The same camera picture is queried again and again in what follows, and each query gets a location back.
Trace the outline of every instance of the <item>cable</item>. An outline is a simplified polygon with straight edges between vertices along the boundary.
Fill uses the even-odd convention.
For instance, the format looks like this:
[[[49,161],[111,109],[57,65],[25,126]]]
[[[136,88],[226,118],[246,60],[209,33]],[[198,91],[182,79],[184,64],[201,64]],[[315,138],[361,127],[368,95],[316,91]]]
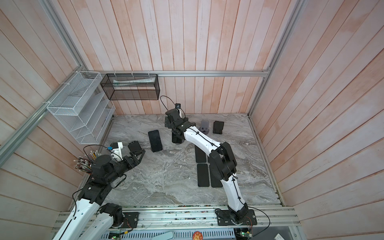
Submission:
[[[235,179],[238,179],[238,177],[234,176],[233,174],[232,174],[232,176],[233,176],[232,181],[233,181],[233,183],[235,183]],[[242,205],[244,205],[244,203],[240,200],[241,197],[239,196],[239,193],[237,192],[236,185],[235,185],[235,190],[236,190],[237,198],[238,198],[239,201],[242,203]],[[257,209],[257,208],[255,208],[255,207],[250,207],[250,208],[252,208],[252,209],[256,209],[256,210],[258,210],[258,211],[264,213],[264,214],[267,216],[269,223],[268,223],[268,226],[267,226],[265,229],[263,229],[262,231],[266,230],[266,229],[271,225],[271,219],[268,217],[268,215],[267,215],[265,212],[261,211],[260,209]]]
[[[124,173],[123,174],[124,176],[125,176],[125,178],[123,178],[123,180],[121,180],[115,187],[113,187],[112,189],[114,189],[114,188],[117,188],[119,185],[120,185],[120,183],[122,183],[124,180],[126,180],[127,179],[127,175]]]
[[[180,108],[182,111],[183,111],[183,113],[184,113],[184,118],[185,118],[185,112],[184,112],[184,110],[182,109],[182,108]]]
[[[166,97],[166,98],[169,98],[169,97],[167,97],[167,96],[165,96],[165,95],[161,95],[161,96],[160,96],[160,101],[161,101],[161,103],[164,105],[164,107],[166,108],[166,110],[169,111],[168,108],[166,107],[166,105],[163,103],[163,100],[161,100],[161,97]]]
[[[169,97],[167,97],[166,95],[161,95],[160,96],[160,101],[161,101],[161,103],[164,105],[164,107],[166,108],[166,110],[167,111],[169,111],[168,110],[168,108],[165,106],[165,104],[163,103],[163,101],[161,100],[161,97],[166,97],[166,98],[168,98],[169,100],[171,100],[172,101],[172,99],[170,99]]]
[[[252,234],[253,237],[254,237],[254,236],[256,236],[256,235],[262,233],[263,231],[265,231],[265,230],[269,227],[269,225],[271,225],[271,219],[268,217],[268,215],[267,215],[265,212],[261,211],[260,209],[257,209],[257,208],[255,208],[255,207],[250,207],[250,208],[259,210],[260,212],[264,213],[264,214],[267,216],[268,221],[269,221],[268,226],[267,226],[265,229],[261,230],[260,232],[256,233],[255,235]]]
[[[76,211],[77,211],[77,204],[76,204],[76,200],[74,199],[74,194],[77,193],[77,192],[79,192],[79,191],[81,191],[82,189],[83,189],[83,188],[80,188],[79,190],[75,191],[75,192],[72,194],[72,199],[73,199],[73,201],[74,201],[74,212],[73,212],[73,217],[74,217],[74,215],[76,214]],[[63,233],[61,234],[59,240],[63,237],[65,231],[66,231],[67,228],[68,228],[68,226],[71,224],[71,221],[72,221],[72,219],[68,222],[68,225],[65,227],[65,229],[64,229]]]
[[[219,214],[217,214],[217,210],[220,210],[222,213],[223,213],[223,215],[224,215],[224,211],[222,210],[222,209],[215,209],[215,214],[216,214],[216,216],[218,216],[218,217],[221,217],[221,218],[224,218],[223,216],[219,216]]]
[[[200,135],[200,137],[204,138],[204,140],[206,140],[207,142],[209,142],[212,146],[215,146],[218,148],[218,146],[216,146],[214,143],[210,142],[208,139],[206,139],[205,137],[203,137],[203,135],[200,134],[200,132],[196,132],[195,130],[193,130],[192,128],[188,128],[188,129],[191,129],[192,131],[194,131],[196,134]]]
[[[87,145],[87,146],[83,147],[83,152],[85,153],[86,156],[87,156],[88,154],[86,153],[85,148],[86,148],[86,147],[89,147],[89,146],[101,146],[101,147],[104,147],[104,148],[105,148],[107,151],[109,151],[110,153],[115,154],[116,156],[118,156],[118,157],[120,158],[120,160],[122,161],[122,158],[121,158],[119,155],[117,155],[116,153],[114,153],[114,152],[112,152],[111,150],[109,150],[106,146],[103,146],[103,145],[100,145],[100,144],[91,144],[91,145]]]
[[[75,215],[76,213],[76,210],[77,210],[77,204],[76,204],[76,200],[74,199],[74,194],[81,191],[83,188],[80,188],[79,190],[75,191],[73,194],[72,194],[72,199],[74,201],[74,212],[73,212],[73,216]]]
[[[252,231],[252,236],[253,236],[253,229],[252,229],[253,224],[252,224],[252,220],[251,220],[249,217],[247,217],[247,216],[246,216],[246,218],[248,218],[248,219],[249,219],[249,222],[251,223],[251,231]]]

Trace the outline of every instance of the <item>smartphone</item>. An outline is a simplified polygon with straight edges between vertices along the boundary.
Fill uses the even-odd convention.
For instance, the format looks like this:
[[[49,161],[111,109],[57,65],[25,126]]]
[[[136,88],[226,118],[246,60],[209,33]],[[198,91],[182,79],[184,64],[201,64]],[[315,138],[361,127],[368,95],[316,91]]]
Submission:
[[[149,142],[151,144],[152,152],[158,152],[163,150],[163,145],[161,144],[160,134],[158,130],[153,130],[148,132]]]

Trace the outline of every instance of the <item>wire shelf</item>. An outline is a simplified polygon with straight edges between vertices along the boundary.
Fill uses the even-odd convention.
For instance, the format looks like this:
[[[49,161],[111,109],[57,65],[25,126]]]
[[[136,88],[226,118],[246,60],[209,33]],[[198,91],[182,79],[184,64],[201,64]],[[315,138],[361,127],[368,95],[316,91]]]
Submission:
[[[94,93],[100,82],[100,73],[78,72],[47,107],[80,144],[99,144],[115,111],[104,92]]]
[[[78,72],[47,107],[53,115],[79,115],[99,83],[100,73]]]

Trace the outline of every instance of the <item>wire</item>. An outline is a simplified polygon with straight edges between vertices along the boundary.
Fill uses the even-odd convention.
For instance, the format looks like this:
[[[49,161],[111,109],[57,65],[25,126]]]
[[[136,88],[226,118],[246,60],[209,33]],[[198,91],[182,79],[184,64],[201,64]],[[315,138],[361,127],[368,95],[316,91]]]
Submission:
[[[133,231],[133,227],[131,227],[131,225],[129,224],[128,219],[127,219],[127,224],[128,224],[128,226],[129,226],[130,230],[127,230],[127,231],[121,233],[121,229],[122,229],[122,227],[123,227],[123,225],[124,225],[124,219],[123,219],[123,221],[122,221],[122,225],[121,225],[121,227],[120,227],[119,236],[120,236],[120,235],[123,235],[123,234],[127,234],[127,233]]]
[[[112,152],[112,151],[110,151],[111,153],[113,153],[113,154],[115,154],[116,156],[118,156],[119,158],[120,158],[120,160],[122,161],[122,158],[119,156],[119,155],[117,155],[116,153],[114,153],[114,152]]]
[[[235,179],[238,179],[238,177],[234,176],[233,174],[232,174],[232,176],[233,176],[232,181],[233,181],[233,183],[235,183]],[[242,203],[242,205],[245,205],[245,204],[240,200],[241,197],[239,196],[239,193],[237,192],[236,185],[235,185],[235,190],[236,190],[237,198],[238,198],[239,201]],[[265,229],[261,230],[260,232],[256,233],[255,235],[252,234],[253,236],[256,236],[256,235],[260,234],[261,232],[263,232],[264,230],[266,230],[266,229],[271,225],[271,219],[268,217],[268,215],[267,215],[265,212],[261,211],[260,209],[257,209],[257,208],[255,208],[255,207],[250,207],[250,208],[252,208],[252,209],[256,209],[256,210],[258,210],[258,211],[264,213],[264,214],[267,216],[268,221],[269,221],[268,226],[267,226]]]
[[[86,148],[86,147],[89,147],[89,146],[101,146],[101,147],[104,147],[104,148],[105,148],[107,151],[109,151],[110,153],[115,154],[116,156],[118,156],[118,157],[120,158],[120,160],[122,161],[122,158],[121,158],[119,155],[117,155],[116,153],[114,153],[114,152],[112,152],[111,150],[109,150],[106,146],[103,146],[103,145],[100,145],[100,144],[91,144],[91,145],[87,145],[87,146],[83,147],[83,152],[85,153],[85,155],[88,155],[88,154],[86,153],[86,151],[85,151],[85,148]]]
[[[172,101],[172,99],[170,99],[170,98],[167,97],[166,95],[161,95],[161,96],[160,96],[160,101],[161,101],[161,103],[164,105],[164,107],[166,108],[167,111],[169,111],[169,110],[168,110],[168,108],[165,106],[165,104],[163,103],[163,101],[161,100],[161,97],[166,97],[166,98],[168,98],[169,100],[171,100],[171,102],[173,103],[173,105],[175,105],[175,103]]]
[[[163,100],[161,100],[161,97],[166,97],[166,98],[169,98],[169,97],[167,97],[167,96],[165,96],[165,95],[161,95],[161,96],[160,96],[160,101],[161,101],[161,103],[164,105],[164,107],[166,108],[166,110],[169,111],[168,108],[166,107],[166,105],[163,103]]]
[[[97,217],[97,212],[100,211],[100,209],[101,209],[103,206],[100,206],[99,209],[96,211],[96,217]]]
[[[251,220],[248,216],[246,216],[246,217],[249,219],[249,222],[251,223],[251,231],[252,231],[252,236],[253,236],[253,229],[252,229],[253,224],[252,224],[252,220]]]
[[[269,221],[268,226],[267,226],[265,229],[261,230],[260,232],[256,233],[255,235],[252,234],[253,237],[254,237],[254,236],[256,236],[256,235],[262,233],[263,231],[265,231],[265,230],[269,227],[269,225],[271,225],[271,219],[268,217],[268,215],[267,215],[265,212],[261,211],[260,209],[257,209],[257,208],[255,208],[255,207],[250,207],[250,208],[259,210],[260,212],[264,213],[264,214],[267,216],[268,221]]]
[[[220,210],[220,211],[223,213],[223,215],[224,215],[224,211],[223,211],[222,209],[215,209],[215,214],[216,214],[216,216],[221,217],[221,218],[224,218],[223,216],[219,216],[219,214],[216,212],[217,210]]]
[[[72,199],[74,201],[74,212],[73,212],[73,216],[75,215],[76,211],[77,211],[77,204],[76,204],[76,200],[74,199],[74,194],[81,191],[83,188],[80,188],[79,190],[75,191],[73,194],[72,194]]]
[[[210,142],[208,139],[206,139],[205,137],[203,137],[203,135],[200,134],[200,132],[196,132],[195,130],[193,130],[192,128],[189,128],[191,129],[192,131],[194,131],[196,134],[200,135],[200,137],[204,138],[204,140],[206,140],[207,142],[209,142],[212,146],[215,146],[218,148],[218,146],[216,146],[213,142]]]
[[[122,183],[124,180],[126,180],[127,179],[127,175],[124,173],[123,174],[124,176],[125,176],[125,178],[123,178],[123,180],[121,180],[115,187],[113,187],[112,189],[114,189],[114,188],[117,188],[119,185],[120,185],[120,183]]]

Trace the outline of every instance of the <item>gray marble table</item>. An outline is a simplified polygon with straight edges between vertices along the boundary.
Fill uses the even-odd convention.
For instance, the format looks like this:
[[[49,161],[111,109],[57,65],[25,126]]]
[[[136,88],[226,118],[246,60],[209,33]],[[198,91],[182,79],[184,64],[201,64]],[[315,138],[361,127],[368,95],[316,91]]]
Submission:
[[[122,206],[154,205],[226,205],[223,188],[198,187],[194,145],[185,141],[176,145],[171,130],[164,127],[165,115],[116,116],[106,140],[139,141],[146,150],[142,162],[127,172],[127,179],[107,196],[105,202]],[[199,127],[210,121],[208,136],[228,142],[237,161],[239,188],[248,204],[280,203],[252,134],[246,114],[187,114]],[[224,121],[223,134],[213,134],[213,122]],[[163,151],[152,152],[148,132],[159,130]],[[128,154],[123,148],[123,155]]]

